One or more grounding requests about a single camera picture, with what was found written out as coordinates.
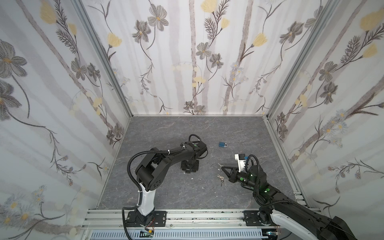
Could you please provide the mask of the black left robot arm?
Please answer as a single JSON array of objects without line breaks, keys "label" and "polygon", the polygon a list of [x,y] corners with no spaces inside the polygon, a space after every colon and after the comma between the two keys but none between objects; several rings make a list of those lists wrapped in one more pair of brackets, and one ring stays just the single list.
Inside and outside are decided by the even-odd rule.
[{"label": "black left robot arm", "polygon": [[127,173],[130,180],[138,188],[139,200],[135,207],[122,209],[123,223],[127,227],[148,226],[159,221],[164,226],[166,212],[155,211],[157,188],[164,182],[169,168],[181,163],[186,173],[199,170],[199,161],[208,154],[207,145],[201,140],[188,140],[171,150],[152,148],[130,158]]}]

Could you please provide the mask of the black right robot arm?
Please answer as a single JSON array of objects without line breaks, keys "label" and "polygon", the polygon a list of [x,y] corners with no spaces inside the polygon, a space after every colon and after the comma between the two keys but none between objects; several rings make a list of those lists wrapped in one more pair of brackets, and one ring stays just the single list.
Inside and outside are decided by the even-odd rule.
[{"label": "black right robot arm", "polygon": [[275,224],[287,229],[303,240],[355,240],[349,226],[339,217],[332,219],[318,214],[287,197],[270,185],[267,175],[259,165],[245,168],[223,166],[222,171],[231,183],[240,183],[253,191],[258,203],[257,221],[263,225]]}]

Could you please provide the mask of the brass and silver key bunch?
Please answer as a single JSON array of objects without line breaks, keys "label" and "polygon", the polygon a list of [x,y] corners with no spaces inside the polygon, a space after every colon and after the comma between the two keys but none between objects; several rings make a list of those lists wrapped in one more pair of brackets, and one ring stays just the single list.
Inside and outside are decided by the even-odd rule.
[{"label": "brass and silver key bunch", "polygon": [[225,178],[221,175],[217,175],[217,177],[220,179],[220,183],[221,183],[221,187],[222,187],[224,184]]}]

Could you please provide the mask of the blue padlock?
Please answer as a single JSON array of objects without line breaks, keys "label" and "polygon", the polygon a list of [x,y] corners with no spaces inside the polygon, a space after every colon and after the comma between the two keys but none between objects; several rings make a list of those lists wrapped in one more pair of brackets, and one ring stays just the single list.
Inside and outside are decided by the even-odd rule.
[{"label": "blue padlock", "polygon": [[219,147],[221,147],[221,148],[227,148],[227,147],[228,147],[228,144],[227,144],[227,143],[224,143],[224,142],[219,142]]}]

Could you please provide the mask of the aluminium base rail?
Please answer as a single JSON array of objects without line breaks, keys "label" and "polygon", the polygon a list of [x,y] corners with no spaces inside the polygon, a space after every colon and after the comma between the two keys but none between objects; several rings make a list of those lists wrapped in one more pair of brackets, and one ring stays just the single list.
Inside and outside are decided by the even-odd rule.
[{"label": "aluminium base rail", "polygon": [[[176,229],[249,229],[275,228],[250,221],[245,209],[217,210],[166,210],[165,217],[155,219],[149,225],[155,230]],[[123,230],[121,210],[89,210],[81,226],[82,230]]]}]

